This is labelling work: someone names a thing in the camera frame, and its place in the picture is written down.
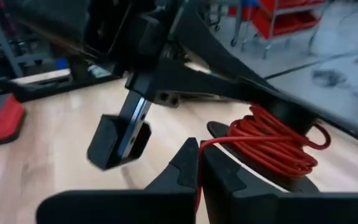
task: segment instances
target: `red wire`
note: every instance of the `red wire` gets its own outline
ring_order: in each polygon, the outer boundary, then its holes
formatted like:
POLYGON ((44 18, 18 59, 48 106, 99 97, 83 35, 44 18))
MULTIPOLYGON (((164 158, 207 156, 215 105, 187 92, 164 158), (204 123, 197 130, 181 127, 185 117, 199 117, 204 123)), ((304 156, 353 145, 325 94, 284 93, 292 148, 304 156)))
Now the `red wire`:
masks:
POLYGON ((200 146, 199 186, 196 208, 201 199, 201 155, 203 150, 216 143, 231 142, 244 157, 249 157, 270 170, 289 178, 310 174, 318 162, 302 150, 303 146, 323 150, 329 147, 331 137, 318 124, 314 126, 324 135, 326 142, 318 145, 281 123, 262 107, 251 104, 252 115, 233 121, 226 137, 210 139, 200 146))

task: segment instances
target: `black cutter jaw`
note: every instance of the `black cutter jaw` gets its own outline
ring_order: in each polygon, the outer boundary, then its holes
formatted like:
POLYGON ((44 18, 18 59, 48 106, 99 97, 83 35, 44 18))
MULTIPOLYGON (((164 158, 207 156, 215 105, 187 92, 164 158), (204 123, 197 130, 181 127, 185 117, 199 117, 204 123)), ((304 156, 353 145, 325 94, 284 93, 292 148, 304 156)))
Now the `black cutter jaw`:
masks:
POLYGON ((202 156, 211 224, 358 223, 358 194, 284 193, 215 146, 207 147, 202 156))
POLYGON ((76 190, 44 200, 38 224, 195 223, 198 144, 189 138, 144 190, 76 190))

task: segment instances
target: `cart wheel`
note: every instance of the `cart wheel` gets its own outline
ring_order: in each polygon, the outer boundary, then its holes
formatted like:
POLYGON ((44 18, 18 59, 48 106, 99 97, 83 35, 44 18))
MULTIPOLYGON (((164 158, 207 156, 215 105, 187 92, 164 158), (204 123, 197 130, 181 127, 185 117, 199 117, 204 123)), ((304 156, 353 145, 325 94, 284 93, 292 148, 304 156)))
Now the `cart wheel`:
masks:
POLYGON ((234 46, 236 46, 236 44, 237 44, 237 40, 236 40, 236 39, 232 39, 232 40, 230 41, 230 46, 234 47, 234 46))

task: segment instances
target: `wooden workbench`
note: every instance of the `wooden workbench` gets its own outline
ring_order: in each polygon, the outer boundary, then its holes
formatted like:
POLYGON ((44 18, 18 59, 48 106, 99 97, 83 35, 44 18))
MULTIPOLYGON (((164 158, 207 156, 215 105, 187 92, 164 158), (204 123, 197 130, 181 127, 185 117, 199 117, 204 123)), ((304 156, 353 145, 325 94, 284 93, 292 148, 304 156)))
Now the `wooden workbench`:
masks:
MULTIPOLYGON (((103 113, 118 113, 127 90, 124 81, 64 93, 25 104, 28 115, 20 138, 0 146, 0 223, 35 222, 38 204, 71 189, 141 189, 167 165, 187 137, 210 138, 206 122, 230 123, 249 113, 239 103, 182 103, 176 109, 153 105, 146 120, 152 137, 136 162, 101 172, 86 150, 103 113)), ((358 191, 358 142, 328 127, 332 146, 310 153, 319 166, 310 178, 322 191, 358 191)), ((322 142, 320 133, 310 138, 322 142)), ((208 223, 203 202, 198 223, 208 223)))

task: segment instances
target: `gray floor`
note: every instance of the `gray floor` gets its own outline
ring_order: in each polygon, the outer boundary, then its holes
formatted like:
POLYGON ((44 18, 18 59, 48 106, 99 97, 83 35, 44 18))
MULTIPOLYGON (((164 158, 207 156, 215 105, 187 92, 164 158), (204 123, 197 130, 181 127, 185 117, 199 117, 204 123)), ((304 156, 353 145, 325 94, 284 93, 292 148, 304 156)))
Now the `gray floor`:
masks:
MULTIPOLYGON (((308 63, 324 60, 333 55, 358 53, 358 10, 350 16, 357 3, 338 2, 330 5, 324 13, 316 40, 313 45, 313 55, 306 53, 311 32, 291 37, 289 48, 285 48, 285 39, 273 40, 272 48, 267 59, 262 59, 265 41, 249 41, 246 51, 241 52, 241 43, 231 47, 230 40, 234 35, 234 18, 228 17, 221 21, 221 30, 216 38, 241 59, 247 66, 262 77, 282 72, 308 63)), ((255 30, 250 26, 248 37, 251 39, 255 30)), ((243 22, 240 40, 245 38, 246 23, 243 22)))
MULTIPOLYGON (((248 42, 246 51, 241 52, 241 43, 235 47, 229 44, 234 33, 233 18, 223 19, 221 30, 216 33, 216 37, 233 55, 261 77, 309 65, 275 78, 270 77, 268 81, 296 100, 317 111, 324 111, 328 117, 335 118, 337 124, 358 135, 358 95, 354 93, 358 86, 358 10, 349 16, 356 7, 357 3, 350 2, 335 2, 330 5, 321 21, 313 45, 313 55, 306 54, 310 33, 292 37, 287 49, 285 39, 274 40, 265 60, 262 59, 263 40, 248 42), (312 80, 312 73, 317 69, 335 69, 347 80, 343 85, 332 88, 316 85, 312 80)), ((245 26, 243 23, 240 35, 242 38, 245 35, 245 26)), ((252 31, 249 37, 252 38, 255 30, 250 27, 252 31)))

